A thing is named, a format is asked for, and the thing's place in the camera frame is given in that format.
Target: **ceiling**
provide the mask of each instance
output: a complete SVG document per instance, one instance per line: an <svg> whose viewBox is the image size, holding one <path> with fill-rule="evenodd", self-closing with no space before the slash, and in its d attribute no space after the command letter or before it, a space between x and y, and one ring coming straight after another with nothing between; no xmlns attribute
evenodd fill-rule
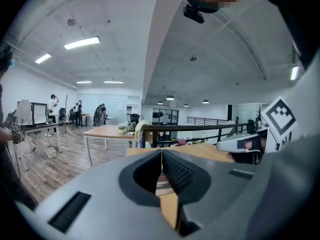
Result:
<svg viewBox="0 0 320 240"><path fill-rule="evenodd" d="M156 0L29 0L6 36L18 65L70 87L77 81L124 81L142 88L150 25ZM68 19L75 19L69 26ZM99 44L64 45L98 36ZM50 53L51 58L35 60Z"/></svg>
<svg viewBox="0 0 320 240"><path fill-rule="evenodd" d="M203 13L205 22L198 24L183 16L186 4L180 4L164 39L145 104L168 95L175 96L178 107L202 106L204 99L211 104L270 102L294 84L292 39L274 5L242 0Z"/></svg>

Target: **wooden table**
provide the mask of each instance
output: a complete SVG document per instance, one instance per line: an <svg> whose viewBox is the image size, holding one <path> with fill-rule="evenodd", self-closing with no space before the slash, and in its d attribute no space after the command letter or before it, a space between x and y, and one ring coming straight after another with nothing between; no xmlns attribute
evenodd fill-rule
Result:
<svg viewBox="0 0 320 240"><path fill-rule="evenodd" d="M232 159L227 158L227 152L222 152L217 150L216 146L209 143L201 143L195 145L185 145L185 146L171 146L165 148L128 148L126 150L126 157L139 155L144 152L155 151L158 149L175 150L182 152L191 156L196 156L200 158L211 159L220 162L234 163ZM175 228L177 222L177 212L178 212L178 196L175 193L165 194L158 196L161 203L161 213L170 223L170 225Z"/></svg>
<svg viewBox="0 0 320 240"><path fill-rule="evenodd" d="M90 114L81 114L81 126L82 126L82 117L85 117L85 126L88 126L88 117L90 117Z"/></svg>
<svg viewBox="0 0 320 240"><path fill-rule="evenodd" d="M87 150L88 157L90 160L90 165L93 166L90 149L89 149L89 139L103 139L105 150L108 150L107 140L119 140L119 141L132 141L132 146L136 147L136 141L133 136L125 136L124 134L118 133L117 125L102 125L97 128L83 132L84 136L84 146Z"/></svg>

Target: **chair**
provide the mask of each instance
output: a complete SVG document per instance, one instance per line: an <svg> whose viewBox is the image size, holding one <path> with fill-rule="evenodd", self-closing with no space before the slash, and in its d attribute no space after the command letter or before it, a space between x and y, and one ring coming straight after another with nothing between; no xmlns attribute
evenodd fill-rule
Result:
<svg viewBox="0 0 320 240"><path fill-rule="evenodd" d="M73 124L74 120L76 120L76 112L72 109L69 111L69 121Z"/></svg>
<svg viewBox="0 0 320 240"><path fill-rule="evenodd" d="M59 110L59 120L63 121L66 118L66 109L64 107Z"/></svg>
<svg viewBox="0 0 320 240"><path fill-rule="evenodd" d="M138 114L131 114L131 115L130 115L130 123L135 122L136 124L138 124L138 123L139 123L139 118L140 118L140 115L138 115Z"/></svg>

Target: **man in white shirt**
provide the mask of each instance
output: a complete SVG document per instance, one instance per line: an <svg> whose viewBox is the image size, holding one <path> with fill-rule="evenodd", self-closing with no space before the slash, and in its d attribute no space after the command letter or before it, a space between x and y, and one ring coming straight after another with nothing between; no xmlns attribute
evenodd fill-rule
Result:
<svg viewBox="0 0 320 240"><path fill-rule="evenodd" d="M59 98L54 94L51 95L51 98L47 102L47 110L49 112L48 117L52 119L53 123L56 123L55 107L58 105L58 102L59 102ZM56 135L57 129L53 128L53 130L54 130L54 134Z"/></svg>

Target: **bag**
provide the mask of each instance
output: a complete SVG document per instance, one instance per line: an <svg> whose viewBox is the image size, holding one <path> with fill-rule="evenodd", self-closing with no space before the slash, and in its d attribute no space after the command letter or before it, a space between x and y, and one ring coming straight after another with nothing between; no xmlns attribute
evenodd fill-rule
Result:
<svg viewBox="0 0 320 240"><path fill-rule="evenodd" d="M135 132L136 131L136 122L132 122L129 126L129 132Z"/></svg>

